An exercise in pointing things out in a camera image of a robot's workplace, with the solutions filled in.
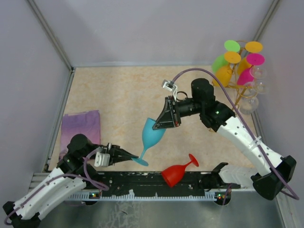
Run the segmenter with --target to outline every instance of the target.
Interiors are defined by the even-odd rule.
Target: table surface
[[[164,79],[172,80],[180,71],[193,66],[119,66],[77,68],[64,114],[75,114],[99,110],[101,116],[101,144],[120,145],[130,153],[140,156],[142,130],[147,117],[156,119],[164,106],[164,98],[170,92],[163,89]],[[211,71],[210,66],[202,67]],[[176,84],[179,91],[191,96],[191,81],[203,77],[212,78],[200,71],[192,71],[180,77]],[[233,101],[236,91],[227,88]],[[220,88],[215,87],[216,99],[228,103]],[[254,131],[250,115],[243,116]],[[181,126],[167,129],[162,140],[150,148],[144,159],[148,167],[133,161],[115,166],[97,168],[98,171],[162,171],[174,164],[185,164],[192,153],[199,167],[188,166],[188,171],[210,171],[221,162],[253,167],[251,162],[226,138],[209,131],[200,121],[199,115],[182,118]],[[60,134],[57,136],[49,170],[58,162]]]

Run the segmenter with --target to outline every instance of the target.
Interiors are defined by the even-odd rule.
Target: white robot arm
[[[202,69],[188,69],[175,78],[190,70]],[[173,81],[165,80],[163,87],[171,92],[177,90]],[[253,140],[252,135],[235,113],[225,104],[216,101],[214,87],[208,80],[204,78],[193,80],[191,92],[192,98],[187,96],[184,100],[176,100],[174,95],[166,97],[163,111],[153,129],[175,128],[180,126],[182,117],[199,114],[200,120],[207,128],[212,128],[229,139],[255,166],[253,169],[248,169],[229,164],[222,165],[218,172],[221,180],[224,183],[253,186],[262,197],[273,200],[284,187],[284,182],[288,183],[291,180],[296,165],[294,158],[282,157],[262,143],[260,138]],[[266,152],[265,156],[269,161],[261,153],[261,149]]]
[[[35,189],[16,202],[4,204],[3,209],[13,227],[37,228],[53,208],[86,187],[108,190],[106,185],[98,181],[100,176],[97,171],[87,164],[92,156],[96,167],[107,167],[138,158],[117,145],[93,144],[83,134],[75,135],[67,148],[68,153]],[[100,195],[94,194],[91,197],[99,198]]]

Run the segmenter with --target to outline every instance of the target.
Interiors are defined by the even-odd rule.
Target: purple towel
[[[84,134],[94,144],[100,144],[100,115],[98,110],[62,117],[59,159],[67,153],[67,145],[76,134]]]

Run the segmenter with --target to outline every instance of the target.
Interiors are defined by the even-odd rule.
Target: purple cable
[[[88,159],[90,157],[92,157],[92,155],[94,155],[95,153],[97,152],[97,149],[92,151],[91,153],[89,153],[87,156],[86,156],[86,159],[85,159],[85,163],[84,163],[84,171],[85,171],[85,176],[86,177],[82,177],[82,176],[78,176],[78,175],[75,175],[75,174],[62,174],[62,175],[59,175],[59,176],[56,176],[52,179],[50,179],[49,181],[46,182],[46,185],[49,185],[51,182],[61,178],[61,177],[75,177],[75,178],[80,178],[80,179],[83,179],[85,181],[88,181],[88,182],[91,182],[91,184],[93,184],[95,187],[97,187],[98,189],[100,190],[104,190],[104,191],[107,191],[109,190],[109,187],[106,186],[105,184],[103,183],[100,183],[100,182],[97,182],[95,180],[92,180],[90,178],[90,176],[88,175],[88,172],[87,172],[87,169],[86,169],[86,163],[88,161]],[[40,188],[38,188],[31,196],[29,196],[23,203],[20,204],[21,207],[18,207],[16,208],[15,210],[13,210],[5,219],[4,219],[4,224],[7,225],[7,226],[11,226],[12,224],[11,223],[8,223],[8,220],[9,218],[14,214],[16,213],[20,208],[24,207],[24,205],[29,202],[38,192],[40,192],[45,186],[45,184],[42,185]]]
[[[226,198],[227,198],[227,195],[228,195],[228,192],[231,188],[232,184],[229,184],[227,189],[226,189],[226,192],[225,192],[225,196],[224,196],[224,201],[223,201],[223,205],[225,205],[225,202],[226,202]]]
[[[89,160],[94,154],[96,154],[97,151],[98,151],[98,148],[95,149],[95,150],[93,150],[93,151],[90,152],[85,158],[83,158],[83,159],[85,160],[85,163],[84,163],[85,176],[86,176],[86,178],[88,178],[88,180],[89,180],[96,188],[98,188],[98,189],[100,189],[100,190],[103,190],[103,191],[108,191],[108,190],[109,190],[109,187],[106,186],[106,185],[103,184],[103,183],[100,183],[100,182],[98,182],[98,183],[96,184],[96,181],[94,181],[94,180],[92,180],[92,179],[90,178],[90,176],[89,176],[89,174],[88,174],[88,172],[87,172],[87,169],[86,169],[88,160]]]
[[[255,135],[252,133],[252,131],[250,130],[249,126],[247,125],[247,123],[245,122],[244,118],[242,117],[241,113],[238,111],[237,107],[232,102],[232,100],[229,97],[229,95],[228,95],[227,91],[225,90],[224,86],[221,84],[221,82],[211,72],[209,72],[209,71],[207,71],[205,69],[202,69],[202,68],[190,68],[190,69],[181,71],[179,74],[177,74],[173,78],[172,81],[175,82],[181,75],[183,75],[186,72],[193,71],[193,70],[198,70],[198,71],[205,72],[205,73],[209,74],[211,77],[213,77],[216,80],[216,82],[219,84],[219,86],[223,90],[223,92],[224,92],[225,96],[227,97],[228,101],[230,102],[230,104],[232,105],[232,107],[235,109],[238,117],[242,121],[242,123],[245,126],[245,128],[247,129],[248,133],[250,134],[250,136],[252,137],[253,140],[256,140]],[[273,164],[269,160],[269,158],[266,155],[266,153],[265,153],[264,149],[262,148],[262,146],[258,145],[258,148],[261,151],[262,155],[264,156],[265,160],[267,161],[268,165],[270,166],[271,170],[275,173],[275,175],[278,177],[278,179],[284,184],[284,186],[290,191],[290,193],[292,195],[288,194],[285,191],[281,191],[281,193],[283,193],[283,194],[285,194],[285,195],[287,195],[287,196],[289,196],[289,197],[291,197],[293,199],[299,200],[300,198],[297,196],[297,194],[293,191],[293,189],[287,184],[287,182],[283,179],[283,177],[278,173],[278,171],[276,170],[276,168],[273,166]]]

